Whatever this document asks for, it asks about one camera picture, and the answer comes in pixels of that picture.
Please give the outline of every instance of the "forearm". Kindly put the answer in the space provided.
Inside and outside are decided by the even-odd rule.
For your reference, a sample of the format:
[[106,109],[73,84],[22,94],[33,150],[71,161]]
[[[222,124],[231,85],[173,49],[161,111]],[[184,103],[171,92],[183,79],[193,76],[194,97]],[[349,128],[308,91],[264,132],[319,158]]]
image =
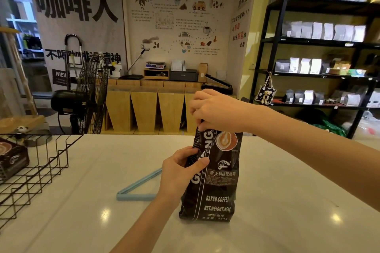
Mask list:
[[253,134],[289,152],[380,211],[379,151],[264,106],[255,106],[248,123]]
[[110,253],[150,253],[176,205],[158,196]]

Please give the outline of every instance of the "black wire basket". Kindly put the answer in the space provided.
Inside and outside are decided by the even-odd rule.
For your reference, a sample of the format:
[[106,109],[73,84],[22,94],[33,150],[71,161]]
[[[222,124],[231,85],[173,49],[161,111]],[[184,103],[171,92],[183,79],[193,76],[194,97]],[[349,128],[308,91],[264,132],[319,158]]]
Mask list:
[[68,149],[83,135],[0,135],[1,138],[27,146],[29,165],[10,179],[0,179],[0,233],[1,229],[55,176],[69,167]]

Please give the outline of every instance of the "blue plastic strip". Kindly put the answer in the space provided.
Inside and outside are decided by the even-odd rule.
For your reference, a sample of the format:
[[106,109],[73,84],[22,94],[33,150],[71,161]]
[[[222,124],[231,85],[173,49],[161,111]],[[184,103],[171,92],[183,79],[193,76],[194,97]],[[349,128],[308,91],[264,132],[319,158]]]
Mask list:
[[152,201],[156,197],[156,194],[128,194],[128,193],[136,189],[140,185],[144,184],[145,182],[149,181],[150,179],[156,177],[157,175],[160,175],[161,172],[162,172],[162,168],[152,172],[151,174],[145,176],[144,178],[141,178],[135,183],[120,190],[116,194],[116,199],[118,201]]

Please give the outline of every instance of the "person's left hand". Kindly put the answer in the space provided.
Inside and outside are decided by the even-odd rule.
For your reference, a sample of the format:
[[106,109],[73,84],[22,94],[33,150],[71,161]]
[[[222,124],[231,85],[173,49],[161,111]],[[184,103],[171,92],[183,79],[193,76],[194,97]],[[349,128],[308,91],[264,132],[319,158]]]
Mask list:
[[187,157],[197,154],[197,152],[197,148],[188,146],[177,150],[173,156],[164,160],[157,197],[164,198],[167,201],[173,202],[174,206],[178,206],[190,180],[210,163],[207,157],[203,157],[193,165],[184,168]]

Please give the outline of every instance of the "black fan motor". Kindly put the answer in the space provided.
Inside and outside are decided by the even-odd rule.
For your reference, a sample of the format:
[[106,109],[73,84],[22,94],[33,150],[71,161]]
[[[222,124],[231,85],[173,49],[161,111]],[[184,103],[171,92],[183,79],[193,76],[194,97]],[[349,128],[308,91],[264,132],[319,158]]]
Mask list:
[[84,116],[89,106],[89,97],[85,92],[72,90],[57,90],[51,98],[51,108],[63,114]]

